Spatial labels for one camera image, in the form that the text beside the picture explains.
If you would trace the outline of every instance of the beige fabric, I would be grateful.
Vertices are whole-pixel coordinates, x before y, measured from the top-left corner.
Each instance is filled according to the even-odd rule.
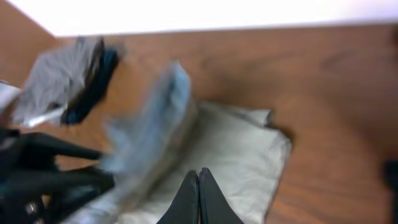
[[[246,114],[246,119],[237,112]],[[290,141],[283,134],[260,128],[267,113],[202,103],[198,122],[185,146],[189,150],[186,158],[146,202],[120,215],[118,224],[157,223],[185,174],[191,169],[199,172],[202,167],[211,170],[229,205],[244,223],[263,223],[290,152]]]

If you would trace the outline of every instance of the black plastic object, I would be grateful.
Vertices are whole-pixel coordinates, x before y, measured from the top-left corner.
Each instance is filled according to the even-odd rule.
[[[94,106],[104,97],[118,63],[119,57],[116,49],[105,49],[99,59],[98,69],[88,81],[86,88],[70,102],[67,110],[61,116],[61,123],[79,124],[87,117]]]
[[[0,223],[59,223],[114,186],[94,167],[60,171],[55,156],[99,159],[100,152],[42,133],[0,129]],[[42,196],[49,196],[47,206]]]
[[[197,176],[188,172],[169,209],[157,224],[243,224],[228,205],[221,189],[208,168]]]
[[[169,209],[158,224],[197,224],[199,209],[199,185],[197,173],[187,173]]]

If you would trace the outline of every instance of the folded cloth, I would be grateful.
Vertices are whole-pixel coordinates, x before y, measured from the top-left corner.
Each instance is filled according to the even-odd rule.
[[[79,38],[74,45],[45,52],[37,58],[12,115],[23,123],[66,105],[85,87],[87,70],[99,40]]]
[[[290,141],[278,130],[263,128],[268,110],[250,111],[200,103],[181,164],[134,210],[119,216],[118,224],[157,223],[169,208],[189,170],[211,170],[229,206],[245,224],[264,223],[290,153]]]

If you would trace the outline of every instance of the white wall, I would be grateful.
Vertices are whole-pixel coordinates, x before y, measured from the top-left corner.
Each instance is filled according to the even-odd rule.
[[[398,22],[398,0],[9,0],[56,36]]]

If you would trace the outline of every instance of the wooden surface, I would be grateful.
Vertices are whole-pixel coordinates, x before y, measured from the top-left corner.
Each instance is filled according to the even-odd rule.
[[[197,98],[271,108],[293,140],[267,224],[390,223],[381,164],[398,139],[392,26],[121,35],[127,55],[95,116],[143,99],[156,71],[180,60]]]

